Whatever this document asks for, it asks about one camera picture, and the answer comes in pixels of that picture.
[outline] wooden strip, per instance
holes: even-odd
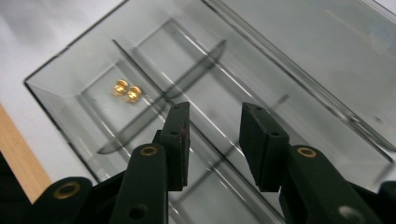
[[[50,178],[0,105],[0,150],[33,203],[51,184]]]

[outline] wooden board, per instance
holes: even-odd
[[[0,105],[0,151],[33,203],[51,184],[50,178]]]

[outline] gold stud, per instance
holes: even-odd
[[[125,102],[135,103],[139,100],[142,91],[137,86],[132,86],[131,89],[125,95]]]
[[[114,96],[122,96],[128,91],[128,82],[119,79],[116,85],[113,87],[113,95]]]

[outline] brass insert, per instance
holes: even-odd
[[[317,152],[308,147],[299,147],[297,152],[307,158],[314,158],[317,156]]]
[[[57,188],[55,192],[53,192],[53,197],[59,200],[70,198],[77,194],[80,188],[81,185],[78,182],[70,181]]]
[[[126,93],[125,101],[128,103],[135,103],[139,100],[142,91],[137,86],[132,86],[131,89]]]
[[[116,85],[113,88],[114,96],[122,96],[128,91],[128,82],[125,80],[119,79]]]
[[[152,156],[158,152],[156,147],[144,147],[140,150],[142,156]]]

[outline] gold bead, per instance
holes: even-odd
[[[131,89],[126,93],[125,102],[135,103],[139,100],[142,91],[137,86],[132,86]]]
[[[128,82],[119,79],[116,85],[113,87],[114,96],[122,96],[128,91]]]

